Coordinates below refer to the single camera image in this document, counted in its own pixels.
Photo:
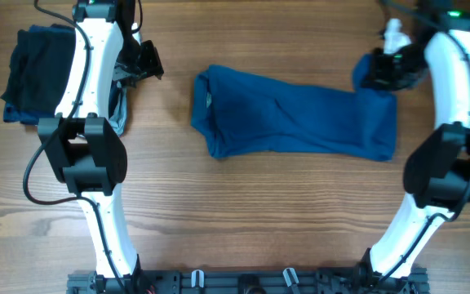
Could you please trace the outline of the blue polo shirt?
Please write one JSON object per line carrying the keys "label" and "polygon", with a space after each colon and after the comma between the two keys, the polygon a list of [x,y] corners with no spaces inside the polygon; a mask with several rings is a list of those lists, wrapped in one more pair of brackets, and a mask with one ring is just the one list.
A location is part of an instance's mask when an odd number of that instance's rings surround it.
{"label": "blue polo shirt", "polygon": [[191,125],[215,159],[273,151],[389,161],[397,144],[397,98],[361,86],[371,61],[366,54],[357,62],[352,91],[210,65],[194,80]]}

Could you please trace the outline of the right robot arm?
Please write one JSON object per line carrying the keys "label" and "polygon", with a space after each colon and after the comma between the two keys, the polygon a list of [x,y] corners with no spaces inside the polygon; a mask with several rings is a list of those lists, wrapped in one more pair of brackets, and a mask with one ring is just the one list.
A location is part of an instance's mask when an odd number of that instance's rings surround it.
{"label": "right robot arm", "polygon": [[354,267],[349,283],[355,293],[414,291],[416,257],[470,203],[470,12],[449,1],[419,1],[412,8],[383,1],[381,7],[411,16],[415,25],[405,34],[398,19],[386,19],[384,45],[374,50],[362,85],[400,91],[430,74],[435,127],[406,161],[397,214]]}

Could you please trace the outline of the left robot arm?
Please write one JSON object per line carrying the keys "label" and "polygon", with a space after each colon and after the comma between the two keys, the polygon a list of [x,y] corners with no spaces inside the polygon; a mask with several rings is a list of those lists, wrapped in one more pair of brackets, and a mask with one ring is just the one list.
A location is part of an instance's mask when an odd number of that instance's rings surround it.
{"label": "left robot arm", "polygon": [[151,41],[141,41],[139,1],[79,1],[69,80],[53,118],[42,118],[37,154],[45,154],[69,201],[86,216],[95,249],[90,274],[69,276],[69,293],[154,293],[127,232],[122,206],[126,148],[109,122],[113,82],[133,87],[164,71]]}

